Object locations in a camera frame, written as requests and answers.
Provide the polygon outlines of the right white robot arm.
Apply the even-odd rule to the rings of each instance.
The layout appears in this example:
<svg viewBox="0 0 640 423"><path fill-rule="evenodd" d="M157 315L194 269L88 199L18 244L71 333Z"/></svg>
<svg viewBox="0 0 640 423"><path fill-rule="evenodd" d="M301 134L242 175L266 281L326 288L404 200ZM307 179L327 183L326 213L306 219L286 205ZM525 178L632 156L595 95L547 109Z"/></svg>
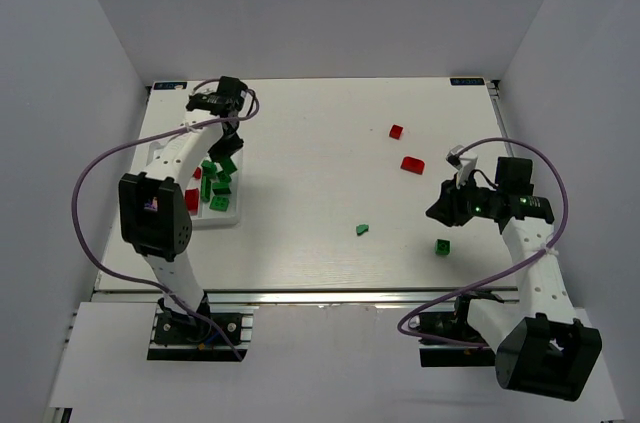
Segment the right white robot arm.
<svg viewBox="0 0 640 423"><path fill-rule="evenodd" d="M494 356L501 388L574 402L602 350L598 330L585 326L566 291L553 252L554 214L549 201L535 195L529 159L501 157L495 181L480 187L474 179L476 157L449 159L456 175L441 185L427 217L448 227L472 218L495 222L514 264L539 253L515 274L518 301L505 302L489 290L458 296L449 313L416 317L424 344L441 339L478 345Z"/></svg>

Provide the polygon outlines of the small red lego brick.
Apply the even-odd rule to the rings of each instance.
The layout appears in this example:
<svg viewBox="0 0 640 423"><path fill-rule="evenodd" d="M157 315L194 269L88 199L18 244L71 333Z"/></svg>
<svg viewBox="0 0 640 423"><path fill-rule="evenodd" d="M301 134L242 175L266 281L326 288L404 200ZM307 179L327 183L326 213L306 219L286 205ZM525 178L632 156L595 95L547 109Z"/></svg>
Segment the small red lego brick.
<svg viewBox="0 0 640 423"><path fill-rule="evenodd" d="M403 127L399 125L393 125L389 131L389 137L393 139L400 139L403 133Z"/></svg>

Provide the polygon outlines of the green lego plate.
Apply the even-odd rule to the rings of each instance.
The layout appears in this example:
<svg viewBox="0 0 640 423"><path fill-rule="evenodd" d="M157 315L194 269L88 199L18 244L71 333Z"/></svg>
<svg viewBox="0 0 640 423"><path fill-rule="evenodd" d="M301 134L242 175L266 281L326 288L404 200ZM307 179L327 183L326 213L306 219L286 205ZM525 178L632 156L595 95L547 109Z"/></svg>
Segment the green lego plate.
<svg viewBox="0 0 640 423"><path fill-rule="evenodd" d="M211 199L211 178L207 175L201 178L200 199L204 203L209 203Z"/></svg>

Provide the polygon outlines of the small green lego brick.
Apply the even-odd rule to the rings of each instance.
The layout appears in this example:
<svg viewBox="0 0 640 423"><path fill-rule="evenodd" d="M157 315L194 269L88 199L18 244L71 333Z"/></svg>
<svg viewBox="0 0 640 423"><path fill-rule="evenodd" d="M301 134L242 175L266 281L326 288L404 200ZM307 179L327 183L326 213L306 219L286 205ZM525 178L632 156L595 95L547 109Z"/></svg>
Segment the small green lego brick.
<svg viewBox="0 0 640 423"><path fill-rule="evenodd" d="M214 162L203 160L201 163L202 177L215 178L217 175L217 166Z"/></svg>

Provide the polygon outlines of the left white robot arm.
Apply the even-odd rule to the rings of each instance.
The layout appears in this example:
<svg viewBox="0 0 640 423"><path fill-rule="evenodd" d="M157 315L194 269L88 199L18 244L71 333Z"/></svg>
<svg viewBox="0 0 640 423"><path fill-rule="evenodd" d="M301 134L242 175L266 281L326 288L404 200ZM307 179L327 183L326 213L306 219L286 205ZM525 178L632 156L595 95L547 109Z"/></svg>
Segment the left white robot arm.
<svg viewBox="0 0 640 423"><path fill-rule="evenodd" d="M187 100L183 133L172 136L142 171L119 181L122 238L151 267L163 287L163 307L178 315L196 311L205 291L194 276L187 255L192 218L186 190L203 160L235 171L233 156L244 146L238 135L248 86L222 76L217 87L193 92Z"/></svg>

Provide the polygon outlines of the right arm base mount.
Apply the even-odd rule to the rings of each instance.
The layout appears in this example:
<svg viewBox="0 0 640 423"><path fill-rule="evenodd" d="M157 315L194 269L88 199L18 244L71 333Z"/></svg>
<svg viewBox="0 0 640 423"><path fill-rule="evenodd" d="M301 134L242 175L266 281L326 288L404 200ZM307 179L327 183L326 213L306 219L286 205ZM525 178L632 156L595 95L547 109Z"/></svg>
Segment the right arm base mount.
<svg viewBox="0 0 640 423"><path fill-rule="evenodd" d="M505 304L505 300L492 291L474 290L458 296L451 310L424 311L409 320L409 330L463 342L463 345L457 345L433 339L420 339L419 353L422 368L494 366L494 352L480 333L467 322L472 300Z"/></svg>

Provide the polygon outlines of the green curved lego brick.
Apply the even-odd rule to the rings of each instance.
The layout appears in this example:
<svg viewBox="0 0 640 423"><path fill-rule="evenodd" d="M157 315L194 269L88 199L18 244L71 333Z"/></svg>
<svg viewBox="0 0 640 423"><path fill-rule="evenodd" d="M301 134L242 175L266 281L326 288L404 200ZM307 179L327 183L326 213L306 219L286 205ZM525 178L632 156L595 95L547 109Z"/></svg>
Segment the green curved lego brick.
<svg viewBox="0 0 640 423"><path fill-rule="evenodd" d="M217 174L217 181L220 183L226 183L226 184L230 184L232 181L232 178L230 175L226 174L225 172L221 171Z"/></svg>

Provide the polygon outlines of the purple red flower lego figure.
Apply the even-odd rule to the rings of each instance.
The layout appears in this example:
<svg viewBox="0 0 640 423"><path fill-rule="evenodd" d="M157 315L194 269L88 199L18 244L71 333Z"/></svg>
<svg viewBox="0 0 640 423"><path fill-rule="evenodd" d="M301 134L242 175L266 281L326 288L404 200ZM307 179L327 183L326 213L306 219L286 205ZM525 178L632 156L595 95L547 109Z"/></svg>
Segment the purple red flower lego figure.
<svg viewBox="0 0 640 423"><path fill-rule="evenodd" d="M187 189L184 193L184 200L187 211L190 215L196 216L200 210L200 191L198 188Z"/></svg>

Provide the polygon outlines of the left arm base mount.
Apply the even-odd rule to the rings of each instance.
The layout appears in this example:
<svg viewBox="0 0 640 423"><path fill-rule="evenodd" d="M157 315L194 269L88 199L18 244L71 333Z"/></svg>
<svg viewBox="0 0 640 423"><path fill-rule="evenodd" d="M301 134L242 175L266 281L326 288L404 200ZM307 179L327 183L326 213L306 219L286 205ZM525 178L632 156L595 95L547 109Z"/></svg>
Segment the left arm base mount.
<svg viewBox="0 0 640 423"><path fill-rule="evenodd" d="M202 322L195 325L174 322L157 309L147 360L239 363L246 356L251 341L253 315L223 311L212 313L210 318L222 332Z"/></svg>

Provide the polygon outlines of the red curved lego brick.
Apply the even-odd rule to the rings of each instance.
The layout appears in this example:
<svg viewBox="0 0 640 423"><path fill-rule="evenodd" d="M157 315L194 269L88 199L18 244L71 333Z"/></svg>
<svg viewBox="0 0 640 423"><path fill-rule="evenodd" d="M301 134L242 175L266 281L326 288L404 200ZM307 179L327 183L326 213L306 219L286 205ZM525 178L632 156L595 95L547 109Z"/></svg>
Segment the red curved lego brick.
<svg viewBox="0 0 640 423"><path fill-rule="evenodd" d="M400 168L413 174L422 175L425 169L425 162L415 157L405 156L402 159Z"/></svg>

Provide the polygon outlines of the small green lego piece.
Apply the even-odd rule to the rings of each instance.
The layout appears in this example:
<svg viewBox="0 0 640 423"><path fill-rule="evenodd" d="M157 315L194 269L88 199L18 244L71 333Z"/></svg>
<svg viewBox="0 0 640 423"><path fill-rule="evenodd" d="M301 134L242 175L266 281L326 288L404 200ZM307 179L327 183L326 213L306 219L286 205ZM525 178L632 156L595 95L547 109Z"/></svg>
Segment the small green lego piece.
<svg viewBox="0 0 640 423"><path fill-rule="evenodd" d="M369 226L367 224L360 224L356 226L356 234L358 236L361 236L368 231L369 231Z"/></svg>

